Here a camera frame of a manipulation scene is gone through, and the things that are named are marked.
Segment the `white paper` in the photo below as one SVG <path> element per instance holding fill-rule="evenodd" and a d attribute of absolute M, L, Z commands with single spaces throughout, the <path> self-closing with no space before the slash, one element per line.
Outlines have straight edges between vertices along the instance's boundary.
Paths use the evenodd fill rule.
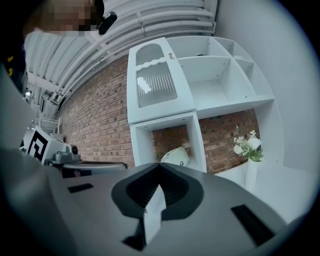
<path fill-rule="evenodd" d="M 161 228 L 161 212 L 166 209 L 165 194 L 159 185 L 145 207 L 143 224 L 146 244 L 155 237 Z"/>

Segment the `cabinet door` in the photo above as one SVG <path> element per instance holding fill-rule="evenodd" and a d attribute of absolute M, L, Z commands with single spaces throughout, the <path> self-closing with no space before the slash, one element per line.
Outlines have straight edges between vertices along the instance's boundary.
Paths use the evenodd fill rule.
<path fill-rule="evenodd" d="M 186 77 L 164 37 L 130 49 L 127 108 L 130 124 L 196 109 Z"/>

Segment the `person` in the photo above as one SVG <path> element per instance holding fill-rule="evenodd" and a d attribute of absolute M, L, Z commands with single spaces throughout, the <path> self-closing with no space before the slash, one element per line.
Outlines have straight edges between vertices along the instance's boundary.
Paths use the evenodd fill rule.
<path fill-rule="evenodd" d="M 1 59 L 20 93 L 27 93 L 25 39 L 35 29 L 64 34 L 98 29 L 105 12 L 103 0 L 14 0 L 1 3 Z"/>

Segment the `black camera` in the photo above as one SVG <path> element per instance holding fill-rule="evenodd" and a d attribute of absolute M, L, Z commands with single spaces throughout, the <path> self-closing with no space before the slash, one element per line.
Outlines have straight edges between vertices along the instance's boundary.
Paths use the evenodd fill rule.
<path fill-rule="evenodd" d="M 118 16 L 115 12 L 111 11 L 107 17 L 102 17 L 102 22 L 98 27 L 98 32 L 100 35 L 104 35 L 109 28 L 116 22 Z"/>

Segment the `gray plastic surface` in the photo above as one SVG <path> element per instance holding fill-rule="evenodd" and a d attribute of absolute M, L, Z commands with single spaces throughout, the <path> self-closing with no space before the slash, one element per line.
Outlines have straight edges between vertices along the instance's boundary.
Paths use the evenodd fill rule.
<path fill-rule="evenodd" d="M 10 205 L 31 232 L 59 255 L 255 255 L 256 250 L 250 251 L 256 248 L 254 242 L 230 210 L 243 204 L 274 233 L 286 227 L 270 207 L 235 183 L 171 165 L 202 184 L 203 201 L 190 217 L 163 221 L 150 244 L 136 251 L 122 241 L 134 234 L 138 220 L 121 214 L 111 190 L 150 165 L 63 179 L 56 168 L 42 166 L 18 150 L 0 151 L 1 181 Z M 86 183 L 93 188 L 73 194 L 68 190 Z"/>
<path fill-rule="evenodd" d="M 86 162 L 75 162 L 75 163 L 65 163 L 63 165 L 64 169 L 70 170 L 90 170 L 92 175 L 106 174 L 112 172 L 119 172 L 126 169 L 123 163 L 86 163 Z"/>

